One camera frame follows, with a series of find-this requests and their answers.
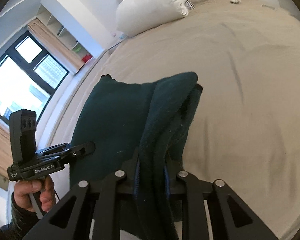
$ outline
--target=device handle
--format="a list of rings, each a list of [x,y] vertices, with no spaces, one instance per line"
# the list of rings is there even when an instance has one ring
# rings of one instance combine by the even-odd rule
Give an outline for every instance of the device handle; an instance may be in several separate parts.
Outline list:
[[[30,193],[29,194],[29,197],[30,197],[30,200],[31,200],[31,204],[33,206],[33,209],[34,209],[35,213],[37,214],[37,218],[38,219],[43,218],[43,216],[46,214],[46,212],[43,211],[42,208],[41,208],[42,203],[40,201],[40,194],[41,194],[41,192],[44,191],[45,177],[40,178],[40,181],[42,182],[43,189],[41,189],[40,191],[38,191],[36,193]]]

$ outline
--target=window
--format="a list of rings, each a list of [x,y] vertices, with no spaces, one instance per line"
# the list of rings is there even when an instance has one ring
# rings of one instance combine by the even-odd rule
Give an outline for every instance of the window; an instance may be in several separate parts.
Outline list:
[[[0,118],[45,106],[69,72],[27,31],[0,58]]]

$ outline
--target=metal screw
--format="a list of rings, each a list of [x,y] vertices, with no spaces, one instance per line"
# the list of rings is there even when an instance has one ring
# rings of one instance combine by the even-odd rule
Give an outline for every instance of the metal screw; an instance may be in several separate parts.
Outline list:
[[[215,184],[218,186],[218,187],[223,187],[225,185],[225,182],[222,180],[222,179],[217,179]]]
[[[186,176],[188,176],[188,172],[187,171],[179,171],[179,173],[178,173],[178,175],[180,176],[180,177],[186,177]]]
[[[123,176],[124,176],[124,171],[121,171],[121,170],[116,171],[116,172],[115,172],[115,175],[116,175],[117,177],[123,177]]]
[[[79,187],[87,187],[88,186],[88,182],[86,180],[82,180],[79,182]]]

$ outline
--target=bed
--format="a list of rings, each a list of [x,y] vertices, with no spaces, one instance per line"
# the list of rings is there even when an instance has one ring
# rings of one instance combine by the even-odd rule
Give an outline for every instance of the bed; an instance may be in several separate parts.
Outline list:
[[[224,179],[277,237],[292,239],[300,228],[300,22],[259,0],[199,1],[187,17],[123,41],[90,88],[108,73],[144,83],[196,72],[204,90],[185,170]]]

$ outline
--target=human hand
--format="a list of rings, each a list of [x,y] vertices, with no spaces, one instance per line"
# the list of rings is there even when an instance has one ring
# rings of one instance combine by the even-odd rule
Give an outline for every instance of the human hand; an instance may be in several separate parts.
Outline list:
[[[40,201],[42,203],[42,210],[48,212],[56,203],[56,198],[53,191],[54,183],[50,176],[47,176],[44,181],[44,187],[40,180],[22,181],[20,180],[14,186],[14,200],[16,204],[23,209],[34,212],[31,204],[29,193],[35,193],[44,189],[40,194]]]

